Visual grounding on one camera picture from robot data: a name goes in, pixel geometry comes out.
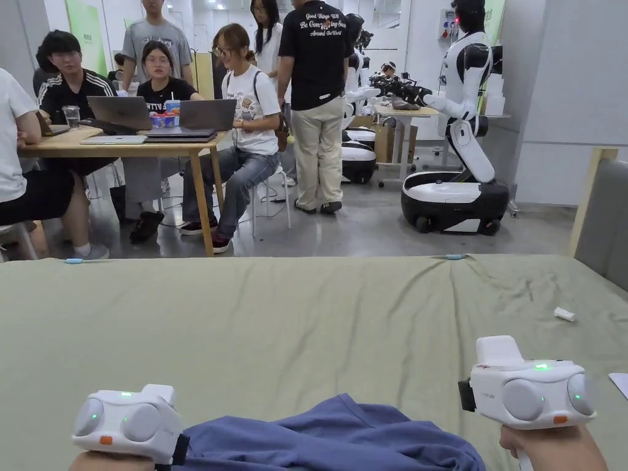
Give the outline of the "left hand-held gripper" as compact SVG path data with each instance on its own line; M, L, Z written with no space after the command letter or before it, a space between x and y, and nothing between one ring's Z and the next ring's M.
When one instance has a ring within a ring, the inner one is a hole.
M72 443L85 451L148 458L155 465L184 465L190 439L175 399L169 385L94 392L77 413Z

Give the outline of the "person's right hand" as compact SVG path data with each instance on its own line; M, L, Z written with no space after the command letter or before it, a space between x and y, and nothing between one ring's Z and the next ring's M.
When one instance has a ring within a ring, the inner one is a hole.
M528 457L533 470L608 470L586 426L541 430L500 428L499 445L519 461Z

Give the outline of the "person's left hand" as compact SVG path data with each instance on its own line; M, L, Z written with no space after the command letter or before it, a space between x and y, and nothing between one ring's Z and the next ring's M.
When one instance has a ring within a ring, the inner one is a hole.
M112 454L99 451L80 453L69 466L69 471L152 471L155 463L146 457Z

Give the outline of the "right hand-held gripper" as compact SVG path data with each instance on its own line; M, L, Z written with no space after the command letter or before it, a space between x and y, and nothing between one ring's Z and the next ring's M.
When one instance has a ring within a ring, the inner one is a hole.
M517 430L569 427L597 412L584 369L568 360L525 360L509 335L476 341L477 363L458 384L461 407Z

